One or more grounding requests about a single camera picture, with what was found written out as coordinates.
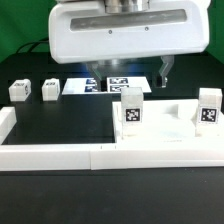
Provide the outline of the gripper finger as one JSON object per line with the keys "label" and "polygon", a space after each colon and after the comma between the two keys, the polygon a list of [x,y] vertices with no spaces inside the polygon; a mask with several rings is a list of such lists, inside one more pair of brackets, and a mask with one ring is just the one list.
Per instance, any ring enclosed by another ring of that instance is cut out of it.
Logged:
{"label": "gripper finger", "polygon": [[161,60],[162,66],[159,69],[158,75],[156,76],[156,86],[159,88],[165,88],[167,84],[167,75],[174,65],[174,56],[162,56]]}
{"label": "gripper finger", "polygon": [[97,89],[101,89],[101,76],[99,71],[97,70],[97,64],[94,62],[88,62],[86,64],[87,70],[89,71],[89,74],[96,80],[97,82]]}

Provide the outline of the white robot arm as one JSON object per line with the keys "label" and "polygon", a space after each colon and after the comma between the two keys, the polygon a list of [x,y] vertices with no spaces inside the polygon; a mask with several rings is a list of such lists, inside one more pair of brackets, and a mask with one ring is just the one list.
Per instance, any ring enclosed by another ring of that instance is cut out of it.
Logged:
{"label": "white robot arm", "polygon": [[92,74],[104,61],[162,59],[156,81],[164,88],[178,54],[209,44],[211,0],[56,0],[48,20],[52,58],[87,62]]}

